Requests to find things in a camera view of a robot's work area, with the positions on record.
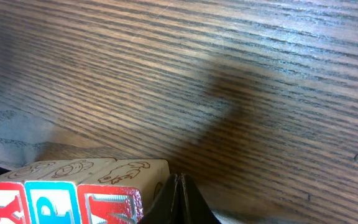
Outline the red M block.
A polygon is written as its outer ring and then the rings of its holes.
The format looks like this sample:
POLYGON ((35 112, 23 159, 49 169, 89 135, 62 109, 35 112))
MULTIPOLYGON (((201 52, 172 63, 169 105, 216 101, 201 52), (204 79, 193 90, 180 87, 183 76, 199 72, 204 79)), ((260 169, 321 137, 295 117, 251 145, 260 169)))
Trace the red M block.
POLYGON ((114 161, 77 188, 81 222, 138 223, 170 175, 164 159, 114 161))

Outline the blue P block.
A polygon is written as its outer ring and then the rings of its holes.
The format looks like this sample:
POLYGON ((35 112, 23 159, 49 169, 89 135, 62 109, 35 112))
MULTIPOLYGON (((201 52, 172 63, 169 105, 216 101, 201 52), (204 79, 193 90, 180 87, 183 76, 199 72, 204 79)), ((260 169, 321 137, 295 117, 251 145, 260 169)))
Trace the blue P block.
POLYGON ((81 223, 77 186, 117 160, 59 160, 24 182, 32 223, 81 223))

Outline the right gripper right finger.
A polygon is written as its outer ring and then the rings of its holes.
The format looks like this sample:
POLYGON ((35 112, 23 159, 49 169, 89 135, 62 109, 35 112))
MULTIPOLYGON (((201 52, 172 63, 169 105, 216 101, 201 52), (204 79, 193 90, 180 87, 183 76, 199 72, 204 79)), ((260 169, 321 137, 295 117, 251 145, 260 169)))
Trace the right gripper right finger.
POLYGON ((221 224, 188 174, 180 176, 179 195, 184 224, 221 224))

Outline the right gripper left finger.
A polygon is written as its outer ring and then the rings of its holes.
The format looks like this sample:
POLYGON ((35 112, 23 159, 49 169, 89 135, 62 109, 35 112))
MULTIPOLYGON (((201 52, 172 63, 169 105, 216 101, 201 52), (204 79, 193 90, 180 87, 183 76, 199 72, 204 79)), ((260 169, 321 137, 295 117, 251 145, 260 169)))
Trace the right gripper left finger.
POLYGON ((139 224, 176 224, 178 223, 178 175, 171 174, 158 193, 151 209, 139 224))

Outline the red Y block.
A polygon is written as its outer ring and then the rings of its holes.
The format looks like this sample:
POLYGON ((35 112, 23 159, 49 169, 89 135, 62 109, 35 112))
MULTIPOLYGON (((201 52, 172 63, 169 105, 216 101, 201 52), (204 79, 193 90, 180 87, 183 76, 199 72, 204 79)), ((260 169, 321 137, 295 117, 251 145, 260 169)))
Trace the red Y block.
POLYGON ((24 182, 38 179, 56 165, 57 161, 38 161, 15 170, 0 167, 0 223, 31 222, 24 182))

